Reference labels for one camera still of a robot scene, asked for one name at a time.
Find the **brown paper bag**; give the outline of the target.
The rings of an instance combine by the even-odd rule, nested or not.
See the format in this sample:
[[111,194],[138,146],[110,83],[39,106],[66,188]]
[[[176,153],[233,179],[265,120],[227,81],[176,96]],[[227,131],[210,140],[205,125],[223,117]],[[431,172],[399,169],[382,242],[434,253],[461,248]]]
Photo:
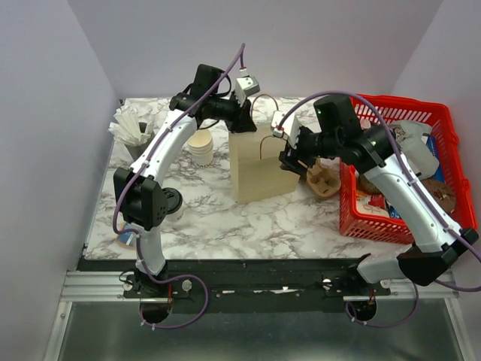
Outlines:
[[281,101],[261,94],[249,112],[256,131],[228,135],[230,178],[239,205],[292,193],[298,185],[298,175],[280,168],[286,142],[271,135],[271,121],[281,114]]

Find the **black coffee cup lid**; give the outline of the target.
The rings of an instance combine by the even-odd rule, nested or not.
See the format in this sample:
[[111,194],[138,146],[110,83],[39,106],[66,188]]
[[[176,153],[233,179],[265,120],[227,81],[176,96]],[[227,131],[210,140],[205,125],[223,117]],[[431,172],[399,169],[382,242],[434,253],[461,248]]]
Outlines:
[[183,205],[182,194],[177,189],[172,187],[163,188],[162,191],[168,202],[167,214],[170,215],[179,211]]

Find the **white paper cup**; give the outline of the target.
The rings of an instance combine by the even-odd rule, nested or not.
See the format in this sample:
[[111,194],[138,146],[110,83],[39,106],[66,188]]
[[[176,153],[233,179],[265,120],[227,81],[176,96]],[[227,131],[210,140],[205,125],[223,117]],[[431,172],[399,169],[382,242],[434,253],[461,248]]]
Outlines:
[[183,212],[184,212],[184,206],[180,205],[180,206],[170,210],[168,212],[168,214],[166,215],[165,219],[167,221],[171,222],[171,223],[177,222],[182,218]]

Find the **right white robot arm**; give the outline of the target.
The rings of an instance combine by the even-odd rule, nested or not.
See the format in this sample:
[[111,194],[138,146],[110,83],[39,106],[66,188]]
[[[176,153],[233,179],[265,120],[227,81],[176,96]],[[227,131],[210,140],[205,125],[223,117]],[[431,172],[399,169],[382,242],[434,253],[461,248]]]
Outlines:
[[460,292],[480,290],[440,279],[465,251],[480,257],[473,247],[479,235],[438,205],[408,164],[383,116],[365,97],[341,90],[314,93],[273,120],[271,131],[274,137],[286,139],[280,161],[287,170],[293,171],[299,160],[340,158],[381,191],[414,237],[400,253],[361,260],[345,278],[351,293],[361,295],[381,280],[402,278],[422,287],[436,283]]

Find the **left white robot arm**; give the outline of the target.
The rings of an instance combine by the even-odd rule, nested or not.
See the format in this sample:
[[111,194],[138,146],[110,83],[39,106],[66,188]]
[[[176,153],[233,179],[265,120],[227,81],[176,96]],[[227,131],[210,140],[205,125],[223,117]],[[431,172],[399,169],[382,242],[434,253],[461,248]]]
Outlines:
[[227,77],[227,71],[200,64],[194,81],[171,98],[167,117],[147,149],[128,168],[114,172],[113,215],[129,225],[114,231],[135,237],[135,267],[145,274],[141,289],[148,296],[162,295],[167,286],[160,225],[168,214],[168,197],[162,184],[177,154],[205,120],[222,121],[231,133],[256,130],[248,98],[260,90],[259,82],[241,65],[230,93],[220,93],[219,85]]

